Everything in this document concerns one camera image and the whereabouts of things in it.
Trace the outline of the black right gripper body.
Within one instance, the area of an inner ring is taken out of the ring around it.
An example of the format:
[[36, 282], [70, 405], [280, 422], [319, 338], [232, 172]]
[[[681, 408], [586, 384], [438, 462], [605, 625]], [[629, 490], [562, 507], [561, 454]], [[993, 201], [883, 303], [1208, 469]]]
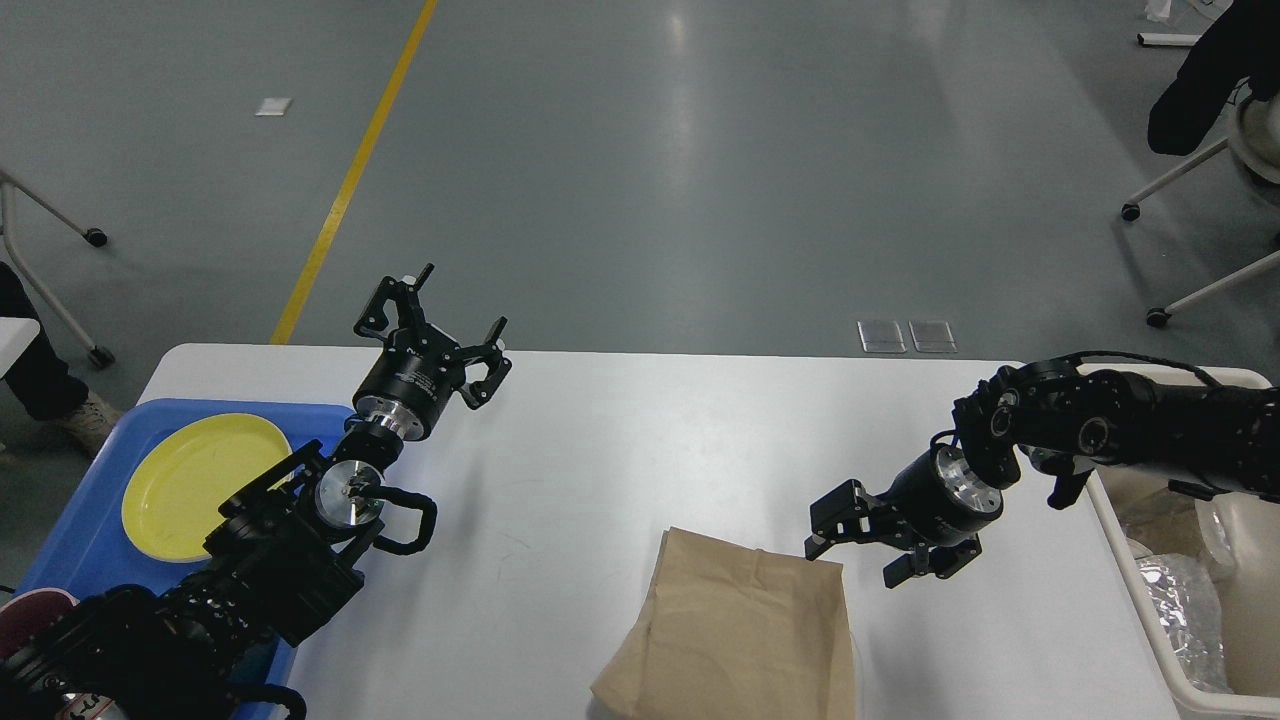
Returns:
[[956, 445], [932, 445], [876, 498], [895, 515], [883, 542], [904, 553], [938, 548], [933, 577], [940, 579], [982, 553], [979, 530], [1004, 514], [1001, 489], [982, 480]]

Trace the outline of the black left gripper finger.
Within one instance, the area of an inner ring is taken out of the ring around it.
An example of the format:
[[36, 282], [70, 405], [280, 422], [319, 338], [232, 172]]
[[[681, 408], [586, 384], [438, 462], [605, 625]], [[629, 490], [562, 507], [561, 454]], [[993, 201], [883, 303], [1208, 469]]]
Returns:
[[[506, 356], [500, 340], [507, 324], [507, 316], [498, 316], [480, 343], [461, 347], [454, 352], [458, 374], [454, 389], [468, 409], [480, 409], [493, 400], [509, 374], [512, 363]], [[483, 365], [485, 374], [479, 380], [468, 380], [466, 372], [476, 365]]]
[[385, 275], [372, 291], [352, 331], [383, 346], [413, 346], [428, 340], [429, 322], [421, 305], [420, 291], [434, 272], [428, 263], [417, 275], [394, 278]]

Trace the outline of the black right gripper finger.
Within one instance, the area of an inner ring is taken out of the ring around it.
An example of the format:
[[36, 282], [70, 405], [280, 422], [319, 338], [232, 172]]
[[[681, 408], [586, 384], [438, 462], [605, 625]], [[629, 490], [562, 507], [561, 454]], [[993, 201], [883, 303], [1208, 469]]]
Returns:
[[904, 583], [936, 574], [934, 556], [938, 548], [916, 548], [896, 557], [882, 569], [883, 584], [887, 589], [895, 589]]
[[836, 544], [879, 542], [872, 516], [881, 502], [856, 479], [847, 479], [810, 505], [810, 534], [804, 559], [817, 561]]

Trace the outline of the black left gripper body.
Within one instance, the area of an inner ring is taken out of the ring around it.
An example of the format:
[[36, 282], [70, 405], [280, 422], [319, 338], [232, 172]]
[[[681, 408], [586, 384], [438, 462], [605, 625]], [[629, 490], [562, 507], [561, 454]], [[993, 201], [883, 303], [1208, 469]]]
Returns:
[[381, 424], [403, 441], [426, 439], [460, 388], [463, 372], [452, 357], [461, 348], [453, 338], [385, 338], [372, 369], [355, 391], [355, 416]]

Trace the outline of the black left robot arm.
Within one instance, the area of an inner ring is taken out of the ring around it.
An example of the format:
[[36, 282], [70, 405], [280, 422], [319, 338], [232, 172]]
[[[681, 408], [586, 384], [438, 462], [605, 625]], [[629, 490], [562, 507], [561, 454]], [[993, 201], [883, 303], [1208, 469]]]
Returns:
[[246, 705], [307, 716], [298, 691], [238, 682], [237, 667], [260, 644], [297, 647], [325, 626], [364, 588], [367, 551], [430, 544], [436, 502], [387, 484], [387, 470], [452, 397], [481, 407], [512, 368], [506, 316], [470, 346], [428, 319], [419, 295], [431, 273], [383, 278], [355, 323], [381, 352], [334, 450], [310, 441], [229, 495], [204, 542], [210, 560], [169, 591], [116, 585], [23, 639], [3, 657], [5, 719], [230, 719]]

